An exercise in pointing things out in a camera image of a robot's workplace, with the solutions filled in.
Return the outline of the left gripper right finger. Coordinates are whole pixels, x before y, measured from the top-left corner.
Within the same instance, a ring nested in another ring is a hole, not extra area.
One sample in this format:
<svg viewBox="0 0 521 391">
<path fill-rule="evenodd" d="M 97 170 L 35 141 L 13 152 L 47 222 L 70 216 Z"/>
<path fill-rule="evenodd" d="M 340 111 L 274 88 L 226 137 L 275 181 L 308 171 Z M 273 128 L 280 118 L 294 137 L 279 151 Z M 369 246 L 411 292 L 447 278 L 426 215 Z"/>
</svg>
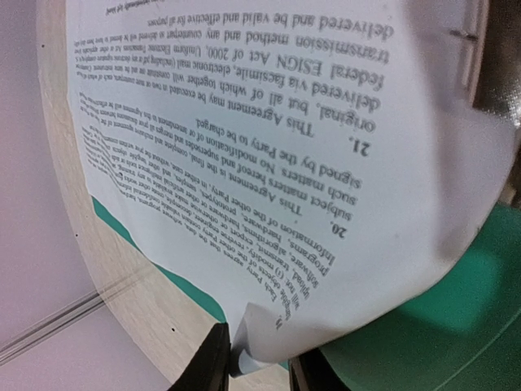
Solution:
<svg viewBox="0 0 521 391">
<path fill-rule="evenodd" d="M 315 391 L 321 388 L 325 359 L 321 353 L 305 353 L 289 362 L 291 391 Z"/>
</svg>

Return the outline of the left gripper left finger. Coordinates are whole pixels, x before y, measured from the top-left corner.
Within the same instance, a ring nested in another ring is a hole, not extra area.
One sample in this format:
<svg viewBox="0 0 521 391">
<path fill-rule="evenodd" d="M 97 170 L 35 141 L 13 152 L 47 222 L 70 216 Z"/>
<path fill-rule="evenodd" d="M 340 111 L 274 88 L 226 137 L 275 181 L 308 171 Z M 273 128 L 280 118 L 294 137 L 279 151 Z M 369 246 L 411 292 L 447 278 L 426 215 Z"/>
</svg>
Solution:
<svg viewBox="0 0 521 391">
<path fill-rule="evenodd" d="M 230 378 L 230 332 L 216 323 L 168 391 L 226 391 Z"/>
</svg>

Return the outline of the green file folder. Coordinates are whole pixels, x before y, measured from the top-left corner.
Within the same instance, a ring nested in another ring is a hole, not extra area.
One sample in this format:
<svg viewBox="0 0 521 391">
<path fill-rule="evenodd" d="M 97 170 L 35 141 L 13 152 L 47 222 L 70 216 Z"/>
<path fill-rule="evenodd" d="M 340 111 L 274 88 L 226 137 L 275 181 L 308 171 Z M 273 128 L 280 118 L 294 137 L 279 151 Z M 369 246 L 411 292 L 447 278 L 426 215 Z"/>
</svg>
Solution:
<svg viewBox="0 0 521 391">
<path fill-rule="evenodd" d="M 353 390 L 520 387 L 520 212 L 496 206 L 433 288 L 321 349 Z"/>
</svg>

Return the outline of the printed paper sheet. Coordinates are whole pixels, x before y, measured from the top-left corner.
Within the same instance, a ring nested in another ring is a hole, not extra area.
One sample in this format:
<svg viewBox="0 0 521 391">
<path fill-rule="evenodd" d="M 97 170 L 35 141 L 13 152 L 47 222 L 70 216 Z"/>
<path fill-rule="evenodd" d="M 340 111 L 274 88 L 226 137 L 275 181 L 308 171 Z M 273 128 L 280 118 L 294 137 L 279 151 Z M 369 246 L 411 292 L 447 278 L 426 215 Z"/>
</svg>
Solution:
<svg viewBox="0 0 521 391">
<path fill-rule="evenodd" d="M 517 1 L 68 1 L 89 194 L 208 294 L 242 376 L 442 280 L 514 162 L 490 103 Z"/>
</svg>

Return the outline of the folder spine metal clip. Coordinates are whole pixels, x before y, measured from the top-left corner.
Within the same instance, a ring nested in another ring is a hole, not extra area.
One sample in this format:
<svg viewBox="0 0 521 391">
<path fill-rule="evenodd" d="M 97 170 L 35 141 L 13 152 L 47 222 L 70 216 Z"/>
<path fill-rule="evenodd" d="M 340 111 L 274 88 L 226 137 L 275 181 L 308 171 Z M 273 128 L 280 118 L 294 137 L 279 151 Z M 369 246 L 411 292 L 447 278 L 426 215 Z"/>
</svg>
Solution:
<svg viewBox="0 0 521 391">
<path fill-rule="evenodd" d="M 469 1 L 464 25 L 449 35 L 463 42 L 460 82 L 475 110 L 520 127 L 520 1 Z"/>
</svg>

